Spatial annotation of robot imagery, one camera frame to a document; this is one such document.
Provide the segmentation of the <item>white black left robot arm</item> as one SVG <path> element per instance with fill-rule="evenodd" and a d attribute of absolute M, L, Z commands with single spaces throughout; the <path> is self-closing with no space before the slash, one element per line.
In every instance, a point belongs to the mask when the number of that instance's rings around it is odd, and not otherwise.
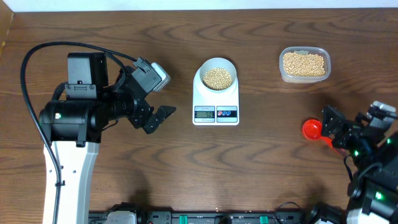
<path fill-rule="evenodd" d="M 160 91 L 170 75 L 157 63 L 138 58 L 108 83 L 102 52 L 68 54 L 68 82 L 60 85 L 40 112 L 39 122 L 51 150 L 45 151 L 44 223 L 87 223 L 93 168 L 102 132 L 109 122 L 127 118 L 136 129 L 153 133 L 175 112 L 155 110 L 145 98 Z"/>

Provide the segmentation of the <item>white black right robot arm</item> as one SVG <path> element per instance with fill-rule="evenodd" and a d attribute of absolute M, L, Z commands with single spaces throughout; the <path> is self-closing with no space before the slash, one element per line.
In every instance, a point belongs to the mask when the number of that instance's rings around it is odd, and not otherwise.
<path fill-rule="evenodd" d="M 397 121 L 396 109 L 374 101 L 353 120 L 330 105 L 322 113 L 321 136 L 348 151 L 357 171 L 349 173 L 346 210 L 318 203 L 308 222 L 397 223 L 397 133 L 385 135 Z"/>

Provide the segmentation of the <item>red plastic measuring scoop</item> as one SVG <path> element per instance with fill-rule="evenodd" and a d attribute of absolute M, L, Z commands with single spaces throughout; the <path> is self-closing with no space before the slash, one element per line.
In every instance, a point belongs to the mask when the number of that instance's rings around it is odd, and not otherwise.
<path fill-rule="evenodd" d="M 311 141 L 323 141 L 330 149 L 339 155 L 345 157 L 347 153 L 343 149 L 333 147 L 332 139 L 322 136 L 322 123 L 317 119 L 306 120 L 301 128 L 302 135 L 305 139 Z"/>

